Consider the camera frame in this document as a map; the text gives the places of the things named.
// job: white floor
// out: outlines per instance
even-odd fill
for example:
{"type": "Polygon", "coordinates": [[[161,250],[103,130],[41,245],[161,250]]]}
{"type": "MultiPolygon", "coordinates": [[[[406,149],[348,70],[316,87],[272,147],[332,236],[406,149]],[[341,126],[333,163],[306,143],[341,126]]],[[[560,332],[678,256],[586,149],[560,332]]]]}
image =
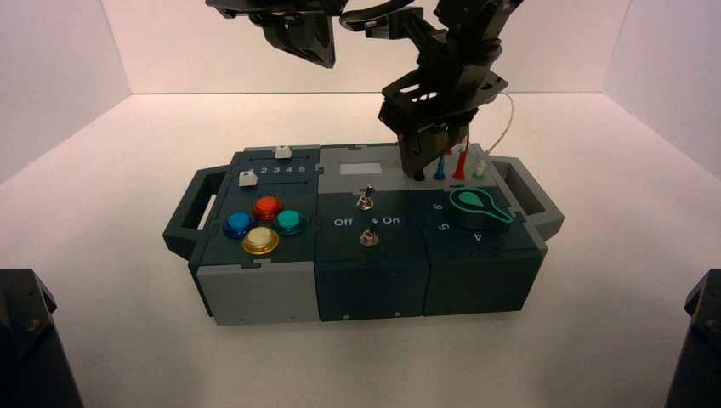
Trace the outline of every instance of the white floor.
{"type": "Polygon", "coordinates": [[[662,406],[685,295],[721,267],[721,182],[601,94],[514,98],[497,154],[566,216],[519,313],[207,318],[161,237],[194,171],[245,146],[392,141],[376,94],[132,96],[0,186],[0,267],[53,291],[86,406],[662,406]]]}

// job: metal toggle switch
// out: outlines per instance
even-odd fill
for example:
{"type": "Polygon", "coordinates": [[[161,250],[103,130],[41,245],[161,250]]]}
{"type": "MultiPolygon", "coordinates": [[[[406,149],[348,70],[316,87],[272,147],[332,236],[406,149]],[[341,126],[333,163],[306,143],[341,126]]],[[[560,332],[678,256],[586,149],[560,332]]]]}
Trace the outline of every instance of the metal toggle switch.
{"type": "Polygon", "coordinates": [[[363,211],[368,211],[373,208],[373,200],[371,200],[371,194],[373,194],[373,186],[369,184],[368,187],[366,187],[366,192],[360,196],[358,202],[356,202],[355,205],[363,211]]]}
{"type": "Polygon", "coordinates": [[[373,219],[371,221],[371,228],[363,231],[363,235],[360,236],[360,244],[364,247],[374,247],[380,242],[376,229],[378,228],[378,220],[373,219]]]}

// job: light gray box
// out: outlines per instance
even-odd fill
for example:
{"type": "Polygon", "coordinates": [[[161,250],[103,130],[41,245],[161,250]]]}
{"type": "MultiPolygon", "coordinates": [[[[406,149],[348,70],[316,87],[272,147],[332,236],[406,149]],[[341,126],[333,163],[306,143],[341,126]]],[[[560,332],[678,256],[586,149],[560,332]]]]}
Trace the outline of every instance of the light gray box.
{"type": "Polygon", "coordinates": [[[318,321],[312,262],[201,266],[197,277],[218,326],[318,321]]]}

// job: small rectangular display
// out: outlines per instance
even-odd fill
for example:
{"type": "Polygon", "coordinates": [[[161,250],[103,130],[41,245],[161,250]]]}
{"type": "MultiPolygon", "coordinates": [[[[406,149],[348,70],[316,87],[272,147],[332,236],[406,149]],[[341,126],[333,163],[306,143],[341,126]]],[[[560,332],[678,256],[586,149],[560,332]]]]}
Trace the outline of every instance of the small rectangular display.
{"type": "Polygon", "coordinates": [[[347,163],[340,165],[340,175],[347,176],[352,174],[382,174],[383,168],[381,163],[347,163]]]}

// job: blue button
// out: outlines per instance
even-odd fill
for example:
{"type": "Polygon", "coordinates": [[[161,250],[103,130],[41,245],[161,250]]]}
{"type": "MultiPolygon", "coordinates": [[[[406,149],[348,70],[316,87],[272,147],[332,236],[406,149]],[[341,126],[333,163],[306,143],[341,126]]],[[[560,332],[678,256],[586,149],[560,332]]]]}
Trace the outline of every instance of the blue button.
{"type": "Polygon", "coordinates": [[[228,238],[240,240],[249,230],[258,225],[253,217],[247,212],[236,212],[228,217],[223,224],[223,232],[228,238]]]}

